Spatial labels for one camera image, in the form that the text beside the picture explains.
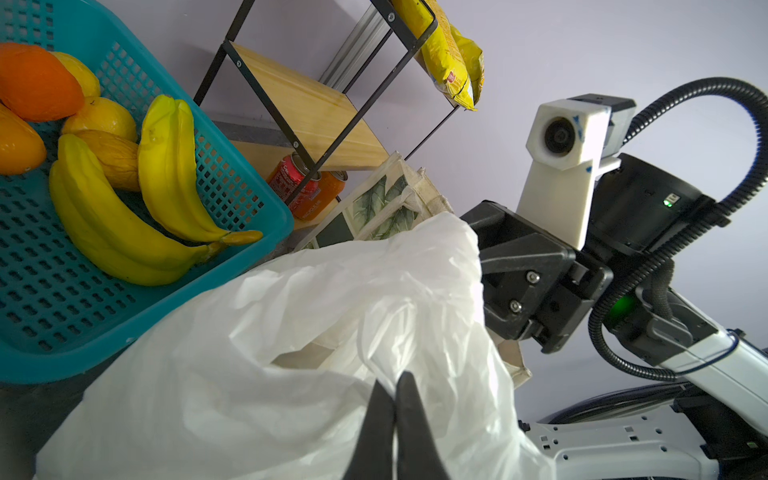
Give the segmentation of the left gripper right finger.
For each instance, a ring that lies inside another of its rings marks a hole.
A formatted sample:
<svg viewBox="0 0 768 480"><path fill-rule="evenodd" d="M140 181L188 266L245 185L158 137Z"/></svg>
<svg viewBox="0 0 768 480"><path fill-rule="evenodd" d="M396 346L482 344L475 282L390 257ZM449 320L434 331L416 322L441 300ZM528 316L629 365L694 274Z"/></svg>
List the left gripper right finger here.
<svg viewBox="0 0 768 480"><path fill-rule="evenodd" d="M395 395L398 438L396 478L400 480L448 480L422 404L415 377L405 371Z"/></svg>

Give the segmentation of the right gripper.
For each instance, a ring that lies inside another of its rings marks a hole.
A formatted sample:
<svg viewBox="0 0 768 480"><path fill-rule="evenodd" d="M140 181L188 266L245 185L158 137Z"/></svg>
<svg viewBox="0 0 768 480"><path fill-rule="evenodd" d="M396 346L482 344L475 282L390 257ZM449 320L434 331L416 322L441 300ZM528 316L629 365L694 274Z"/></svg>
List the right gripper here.
<svg viewBox="0 0 768 480"><path fill-rule="evenodd" d="M504 340L533 339L544 354L560 351L612 270L496 202L461 219L478 237L485 326Z"/></svg>

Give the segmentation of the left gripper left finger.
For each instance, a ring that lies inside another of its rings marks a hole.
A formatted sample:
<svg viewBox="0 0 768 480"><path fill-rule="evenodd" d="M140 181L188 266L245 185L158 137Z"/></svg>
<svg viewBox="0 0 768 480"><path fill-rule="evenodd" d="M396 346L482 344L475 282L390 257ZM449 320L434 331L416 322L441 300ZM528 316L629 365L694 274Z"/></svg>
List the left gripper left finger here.
<svg viewBox="0 0 768 480"><path fill-rule="evenodd" d="M343 480L392 480L395 403L376 382Z"/></svg>

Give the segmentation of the white plastic grocery bag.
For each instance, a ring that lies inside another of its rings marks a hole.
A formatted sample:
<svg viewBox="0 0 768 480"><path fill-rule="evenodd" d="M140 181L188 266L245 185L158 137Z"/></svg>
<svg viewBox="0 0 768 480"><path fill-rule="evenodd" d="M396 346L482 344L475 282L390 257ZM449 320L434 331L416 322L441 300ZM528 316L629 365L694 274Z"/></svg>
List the white plastic grocery bag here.
<svg viewBox="0 0 768 480"><path fill-rule="evenodd" d="M451 213L281 256L167 315L85 391L40 479L338 479L375 384L412 373L453 479L551 479Z"/></svg>

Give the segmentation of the canvas tote bag floral print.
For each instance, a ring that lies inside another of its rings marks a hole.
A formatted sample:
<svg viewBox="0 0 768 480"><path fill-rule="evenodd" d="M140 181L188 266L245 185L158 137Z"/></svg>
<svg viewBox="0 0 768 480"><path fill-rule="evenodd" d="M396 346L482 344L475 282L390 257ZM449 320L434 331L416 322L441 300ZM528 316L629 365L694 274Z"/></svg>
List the canvas tote bag floral print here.
<svg viewBox="0 0 768 480"><path fill-rule="evenodd" d="M507 372L520 387L531 373L518 343L480 327L476 243L425 171L393 154L292 253L355 269L359 302L323 309L328 329L276 364L389 379L453 380L469 368L493 383Z"/></svg>

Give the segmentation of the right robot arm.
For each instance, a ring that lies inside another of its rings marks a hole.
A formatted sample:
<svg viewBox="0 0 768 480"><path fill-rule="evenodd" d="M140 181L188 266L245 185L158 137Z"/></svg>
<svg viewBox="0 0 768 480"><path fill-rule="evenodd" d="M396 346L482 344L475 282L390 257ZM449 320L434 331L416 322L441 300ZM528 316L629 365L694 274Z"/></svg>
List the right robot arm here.
<svg viewBox="0 0 768 480"><path fill-rule="evenodd" d="M704 96L740 105L757 134L754 161L722 200L624 152ZM519 426L558 478L766 477L767 353L671 285L674 257L766 185L766 134L766 95L726 77L686 83L644 109L597 94L544 103L517 208L484 201L464 215L492 332L551 354L585 325L603 360L646 382Z"/></svg>

